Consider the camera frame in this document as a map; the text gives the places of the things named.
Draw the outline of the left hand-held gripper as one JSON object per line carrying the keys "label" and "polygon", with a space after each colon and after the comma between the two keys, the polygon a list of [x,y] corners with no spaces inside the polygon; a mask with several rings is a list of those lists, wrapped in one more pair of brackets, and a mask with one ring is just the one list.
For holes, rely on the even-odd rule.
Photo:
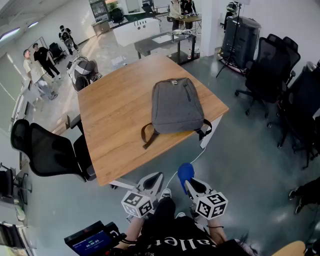
{"label": "left hand-held gripper", "polygon": [[126,220],[131,223],[133,218],[147,219],[154,214],[158,205],[158,194],[162,189],[164,174],[154,172],[143,177],[137,184],[137,188],[127,191],[121,205],[128,214]]}

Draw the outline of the blue cloth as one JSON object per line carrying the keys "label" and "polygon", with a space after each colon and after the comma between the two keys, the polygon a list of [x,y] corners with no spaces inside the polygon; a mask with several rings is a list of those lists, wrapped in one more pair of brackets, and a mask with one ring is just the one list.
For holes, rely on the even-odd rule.
{"label": "blue cloth", "polygon": [[177,171],[177,176],[179,178],[180,184],[184,193],[187,195],[187,190],[185,188],[185,182],[191,181],[191,178],[195,177],[194,167],[191,163],[183,163]]}

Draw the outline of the grey backpack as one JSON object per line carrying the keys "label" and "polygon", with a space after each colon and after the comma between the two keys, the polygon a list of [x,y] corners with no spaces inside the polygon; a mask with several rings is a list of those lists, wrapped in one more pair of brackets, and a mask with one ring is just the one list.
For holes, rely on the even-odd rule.
{"label": "grey backpack", "polygon": [[144,149],[160,134],[194,131],[201,141],[213,130],[211,122],[205,119],[196,87],[187,77],[157,82],[151,104],[151,122],[141,129]]}

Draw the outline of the person's left forearm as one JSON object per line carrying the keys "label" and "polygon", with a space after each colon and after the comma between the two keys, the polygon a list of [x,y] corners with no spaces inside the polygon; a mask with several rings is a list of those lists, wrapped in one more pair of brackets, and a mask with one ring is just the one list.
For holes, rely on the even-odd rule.
{"label": "person's left forearm", "polygon": [[129,245],[136,242],[138,237],[140,236],[145,220],[145,218],[138,218],[134,216],[131,219],[131,222],[125,232],[125,240],[120,241],[119,244],[115,246],[115,248],[126,250],[129,247]]}

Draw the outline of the person's right forearm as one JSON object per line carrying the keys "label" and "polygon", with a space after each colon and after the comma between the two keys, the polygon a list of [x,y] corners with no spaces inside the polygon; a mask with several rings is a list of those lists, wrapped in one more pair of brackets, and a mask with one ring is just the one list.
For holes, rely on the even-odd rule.
{"label": "person's right forearm", "polygon": [[228,241],[228,238],[224,231],[224,227],[221,225],[217,217],[208,220],[207,227],[210,237],[216,245],[221,245]]}

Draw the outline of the white table leg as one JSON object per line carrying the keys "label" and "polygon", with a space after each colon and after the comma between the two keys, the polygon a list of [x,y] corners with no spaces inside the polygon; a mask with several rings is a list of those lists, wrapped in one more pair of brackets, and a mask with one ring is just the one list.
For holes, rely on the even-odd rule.
{"label": "white table leg", "polygon": [[114,186],[114,187],[125,188],[127,190],[133,190],[137,186],[136,183],[131,182],[129,180],[126,180],[124,178],[115,179],[115,180],[109,182],[108,184],[111,186]]}
{"label": "white table leg", "polygon": [[210,142],[214,132],[216,131],[221,119],[222,119],[223,115],[219,116],[218,118],[216,118],[215,120],[213,120],[211,122],[211,126],[212,128],[208,128],[207,131],[210,131],[210,133],[208,135],[206,135],[202,140],[201,140],[201,143],[200,143],[200,147],[204,150],[208,143]]}

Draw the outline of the person's black printed shirt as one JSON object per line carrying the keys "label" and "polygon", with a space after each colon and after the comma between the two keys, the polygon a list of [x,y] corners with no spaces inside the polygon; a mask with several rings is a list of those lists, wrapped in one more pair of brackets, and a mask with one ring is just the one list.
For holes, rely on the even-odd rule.
{"label": "person's black printed shirt", "polygon": [[228,240],[215,244],[210,233],[195,224],[175,224],[164,228],[145,220],[136,242],[127,249],[112,248],[108,256],[250,256],[243,243]]}

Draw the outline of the black mesh office chair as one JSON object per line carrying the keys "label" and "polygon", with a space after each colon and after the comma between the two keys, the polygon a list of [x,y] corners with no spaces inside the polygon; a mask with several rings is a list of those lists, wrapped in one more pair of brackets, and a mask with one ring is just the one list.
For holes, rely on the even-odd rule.
{"label": "black mesh office chair", "polygon": [[[274,34],[269,34],[266,40],[270,43],[274,43],[276,46],[286,46],[286,51],[288,53],[288,56],[290,58],[290,65],[286,65],[285,69],[282,71],[282,81],[285,82],[286,87],[291,82],[292,78],[296,76],[295,71],[293,70],[294,66],[297,64],[297,62],[301,59],[300,54],[298,53],[298,44],[293,41],[291,38],[285,36],[282,41],[283,43],[280,43],[280,38]],[[278,59],[282,60],[282,57],[278,57],[277,53],[269,54],[267,52],[264,53],[265,55],[265,61],[266,65],[268,67],[271,67],[271,76],[267,79],[267,82],[265,83],[265,87],[267,88],[276,88],[276,90],[279,90],[279,85],[277,81],[274,81],[274,75],[273,71],[277,69],[277,67],[274,67],[277,64]]]}
{"label": "black mesh office chair", "polygon": [[245,87],[247,90],[237,89],[235,96],[244,94],[252,97],[252,101],[245,111],[250,115],[251,107],[255,102],[264,107],[264,117],[269,116],[266,104],[274,104],[285,88],[285,75],[290,70],[291,58],[287,45],[280,37],[269,34],[260,37],[258,54],[255,60],[248,62]]}
{"label": "black mesh office chair", "polygon": [[287,135],[302,144],[292,145],[294,153],[305,150],[306,165],[316,155],[314,147],[320,147],[320,61],[316,65],[308,62],[292,86],[284,93],[279,105],[283,135],[277,147],[281,148]]}
{"label": "black mesh office chair", "polygon": [[76,116],[70,128],[78,127],[81,136],[72,143],[68,138],[54,134],[37,123],[17,120],[11,129],[10,143],[13,149],[24,153],[30,169],[40,177],[76,175],[84,182],[97,178],[81,116]]}

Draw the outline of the tan chair back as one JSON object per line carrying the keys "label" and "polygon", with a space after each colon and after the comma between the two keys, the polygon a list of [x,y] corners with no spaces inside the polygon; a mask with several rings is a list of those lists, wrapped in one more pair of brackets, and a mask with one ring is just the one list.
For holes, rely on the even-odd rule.
{"label": "tan chair back", "polygon": [[278,251],[279,256],[305,256],[306,245],[303,241],[294,241]]}

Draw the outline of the black sink table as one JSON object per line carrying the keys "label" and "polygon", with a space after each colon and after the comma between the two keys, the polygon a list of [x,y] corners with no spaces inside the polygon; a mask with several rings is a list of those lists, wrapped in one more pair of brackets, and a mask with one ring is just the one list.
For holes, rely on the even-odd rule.
{"label": "black sink table", "polygon": [[[174,61],[176,64],[181,66],[200,58],[200,53],[196,52],[197,37],[195,35],[191,34],[189,36],[186,36],[184,34],[179,34],[179,35],[175,34],[176,36],[179,37],[179,39],[177,39],[175,43],[168,43],[168,44],[157,44],[152,41],[153,38],[166,35],[166,34],[170,35],[171,33],[165,32],[165,33],[154,35],[149,38],[135,42],[134,47],[137,52],[138,58],[141,59],[142,56],[147,57],[151,55],[151,51],[154,51],[160,48],[161,49],[171,48],[174,45],[177,46],[176,52],[168,54],[167,57],[172,61]],[[185,53],[184,51],[181,50],[181,42],[183,41],[188,41],[189,43],[191,43],[191,46],[188,48],[188,53],[189,53],[189,49],[192,50],[192,58],[190,60],[188,60],[188,53]]]}

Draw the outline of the white rectangular sink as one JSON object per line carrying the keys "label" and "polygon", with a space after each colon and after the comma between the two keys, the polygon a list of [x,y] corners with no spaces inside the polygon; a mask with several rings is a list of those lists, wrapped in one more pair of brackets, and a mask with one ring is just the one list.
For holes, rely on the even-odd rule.
{"label": "white rectangular sink", "polygon": [[[179,39],[179,37],[174,35],[174,43],[178,39]],[[172,44],[172,42],[171,42],[171,34],[161,35],[161,36],[152,38],[151,40],[153,42],[155,42],[156,44],[158,44],[158,45]]]}

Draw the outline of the white counter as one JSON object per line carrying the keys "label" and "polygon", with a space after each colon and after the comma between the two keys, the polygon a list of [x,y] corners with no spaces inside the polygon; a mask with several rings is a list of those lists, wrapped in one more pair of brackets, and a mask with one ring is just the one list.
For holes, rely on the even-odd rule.
{"label": "white counter", "polygon": [[126,47],[160,33],[160,21],[155,18],[144,18],[113,29],[118,45]]}

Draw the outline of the black swivel chair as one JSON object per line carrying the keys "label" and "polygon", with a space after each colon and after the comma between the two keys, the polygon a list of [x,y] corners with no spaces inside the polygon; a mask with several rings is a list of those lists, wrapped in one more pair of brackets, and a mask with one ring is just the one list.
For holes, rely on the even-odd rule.
{"label": "black swivel chair", "polygon": [[66,58],[65,51],[55,42],[49,45],[49,51],[55,64]]}

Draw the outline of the small wooden table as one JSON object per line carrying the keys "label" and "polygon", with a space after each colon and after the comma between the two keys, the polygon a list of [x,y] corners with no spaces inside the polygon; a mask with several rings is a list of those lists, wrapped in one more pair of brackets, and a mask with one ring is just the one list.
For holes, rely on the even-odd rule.
{"label": "small wooden table", "polygon": [[176,20],[179,21],[179,29],[185,30],[186,29],[186,23],[192,24],[191,31],[193,34],[200,34],[202,29],[202,16],[195,15],[192,13],[191,15],[181,15]]}

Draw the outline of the glass display cabinet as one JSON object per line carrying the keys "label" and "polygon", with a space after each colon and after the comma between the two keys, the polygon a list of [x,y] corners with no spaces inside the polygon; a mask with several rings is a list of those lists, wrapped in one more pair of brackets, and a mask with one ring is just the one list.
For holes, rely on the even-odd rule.
{"label": "glass display cabinet", "polygon": [[95,21],[98,23],[100,21],[109,20],[109,11],[106,5],[106,0],[88,0]]}

